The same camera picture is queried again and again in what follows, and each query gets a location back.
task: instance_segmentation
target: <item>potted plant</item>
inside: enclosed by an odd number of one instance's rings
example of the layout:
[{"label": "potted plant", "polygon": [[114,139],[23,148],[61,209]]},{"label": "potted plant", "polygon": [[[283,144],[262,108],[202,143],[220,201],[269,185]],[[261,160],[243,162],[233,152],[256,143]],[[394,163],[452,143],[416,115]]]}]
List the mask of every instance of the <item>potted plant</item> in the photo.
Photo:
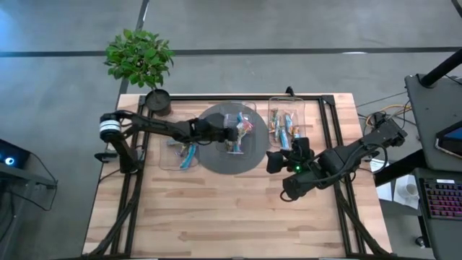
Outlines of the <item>potted plant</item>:
[{"label": "potted plant", "polygon": [[164,85],[164,73],[170,76],[168,64],[174,53],[168,48],[168,40],[158,39],[158,34],[147,31],[123,30],[123,38],[117,35],[106,48],[110,66],[109,75],[115,79],[125,78],[132,85],[147,85],[151,91],[146,96],[146,106],[158,116],[171,112],[170,95],[157,88]]}]

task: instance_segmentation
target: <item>white cup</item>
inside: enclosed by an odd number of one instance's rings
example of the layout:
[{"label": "white cup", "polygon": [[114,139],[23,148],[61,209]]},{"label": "white cup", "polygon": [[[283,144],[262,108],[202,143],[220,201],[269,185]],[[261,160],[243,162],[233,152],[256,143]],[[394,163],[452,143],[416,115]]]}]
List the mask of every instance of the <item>white cup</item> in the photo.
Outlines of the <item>white cup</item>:
[{"label": "white cup", "polygon": [[417,186],[413,183],[406,184],[405,186],[399,186],[398,194],[405,199],[414,199],[419,196]]}]

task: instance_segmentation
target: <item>black plant pot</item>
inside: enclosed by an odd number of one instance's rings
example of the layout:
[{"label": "black plant pot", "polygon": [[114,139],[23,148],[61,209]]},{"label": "black plant pot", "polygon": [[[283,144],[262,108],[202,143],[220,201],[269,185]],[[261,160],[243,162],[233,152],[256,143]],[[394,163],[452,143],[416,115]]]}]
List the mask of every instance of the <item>black plant pot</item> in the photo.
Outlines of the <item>black plant pot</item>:
[{"label": "black plant pot", "polygon": [[170,95],[165,90],[153,90],[147,93],[146,106],[158,116],[166,116],[172,111]]}]

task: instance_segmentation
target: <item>white paper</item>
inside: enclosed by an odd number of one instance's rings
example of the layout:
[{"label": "white paper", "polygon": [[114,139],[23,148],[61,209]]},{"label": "white paper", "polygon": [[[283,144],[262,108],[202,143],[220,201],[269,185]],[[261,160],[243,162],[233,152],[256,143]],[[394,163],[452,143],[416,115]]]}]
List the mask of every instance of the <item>white paper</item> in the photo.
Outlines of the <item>white paper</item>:
[{"label": "white paper", "polygon": [[391,184],[390,183],[385,183],[377,189],[377,195],[379,199],[384,199],[388,200],[389,202],[393,201],[393,197],[391,196]]},{"label": "white paper", "polygon": [[396,179],[395,184],[395,194],[393,196],[393,200],[399,204],[412,207],[414,209],[418,209],[419,207],[419,197],[414,198],[403,198],[401,195],[398,194],[398,188],[401,186],[405,186],[407,184],[416,184],[416,178],[413,175],[405,175],[400,178]]},{"label": "white paper", "polygon": [[382,166],[383,166],[383,163],[384,163],[384,161],[382,161],[382,160],[372,159],[372,160],[370,161],[370,170],[371,170],[373,173],[374,173],[375,171],[377,171],[377,170],[380,170],[380,169],[382,168]]},{"label": "white paper", "polygon": [[[370,161],[370,170],[372,172],[375,172],[376,170],[380,170],[383,166],[384,161],[382,160],[377,160],[377,159],[372,159]],[[391,195],[391,184],[390,183],[385,183],[383,185],[380,185],[377,189],[377,195],[379,199],[384,199],[388,200],[390,202],[393,201],[393,197]]]}]

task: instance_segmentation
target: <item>green leaves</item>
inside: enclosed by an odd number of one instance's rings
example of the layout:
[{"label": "green leaves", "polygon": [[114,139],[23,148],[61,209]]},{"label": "green leaves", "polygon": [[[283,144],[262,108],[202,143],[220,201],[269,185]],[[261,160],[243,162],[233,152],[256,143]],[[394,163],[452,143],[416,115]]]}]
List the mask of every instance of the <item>green leaves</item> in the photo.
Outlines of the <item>green leaves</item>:
[{"label": "green leaves", "polygon": [[123,29],[123,36],[125,36],[125,38],[127,40],[131,40],[132,37],[131,37],[131,31],[130,30],[127,30],[127,29]]},{"label": "green leaves", "polygon": [[150,48],[144,53],[144,58],[145,59],[150,59],[156,55],[156,51],[153,48]]},{"label": "green leaves", "polygon": [[132,74],[130,77],[128,77],[128,80],[132,85],[136,84],[139,81],[139,75],[138,74]]},{"label": "green leaves", "polygon": [[125,78],[132,85],[151,88],[164,85],[164,74],[170,76],[168,64],[175,55],[168,47],[169,41],[159,39],[159,34],[147,31],[123,30],[106,48],[105,65],[108,75]]}]

